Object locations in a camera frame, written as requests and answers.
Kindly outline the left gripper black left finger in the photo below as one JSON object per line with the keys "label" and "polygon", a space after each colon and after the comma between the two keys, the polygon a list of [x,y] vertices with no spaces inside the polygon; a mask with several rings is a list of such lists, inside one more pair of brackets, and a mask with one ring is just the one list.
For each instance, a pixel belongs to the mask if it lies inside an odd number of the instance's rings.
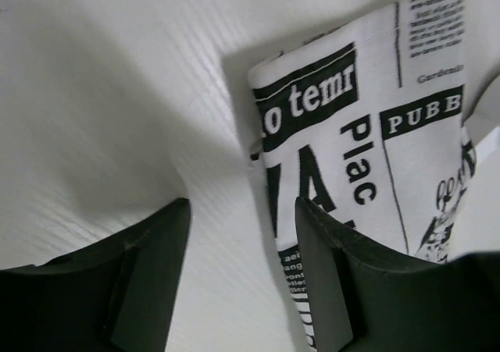
{"label": "left gripper black left finger", "polygon": [[43,265],[2,270],[2,350],[165,350],[190,227],[179,198]]}

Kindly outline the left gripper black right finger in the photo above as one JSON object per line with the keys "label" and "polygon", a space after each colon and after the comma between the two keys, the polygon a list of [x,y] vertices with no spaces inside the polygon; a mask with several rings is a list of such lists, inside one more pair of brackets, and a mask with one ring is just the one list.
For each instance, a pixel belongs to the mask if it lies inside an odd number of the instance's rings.
{"label": "left gripper black right finger", "polygon": [[498,253],[423,261],[302,197],[295,224],[318,350],[498,350]]}

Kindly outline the black white newspaper print trousers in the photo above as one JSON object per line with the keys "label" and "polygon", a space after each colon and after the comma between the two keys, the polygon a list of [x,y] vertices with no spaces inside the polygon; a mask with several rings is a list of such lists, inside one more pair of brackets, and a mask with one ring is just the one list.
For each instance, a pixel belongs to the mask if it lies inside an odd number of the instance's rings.
{"label": "black white newspaper print trousers", "polygon": [[273,233],[310,350],[298,197],[393,250],[448,259],[476,165],[462,121],[465,7],[400,0],[249,71]]}

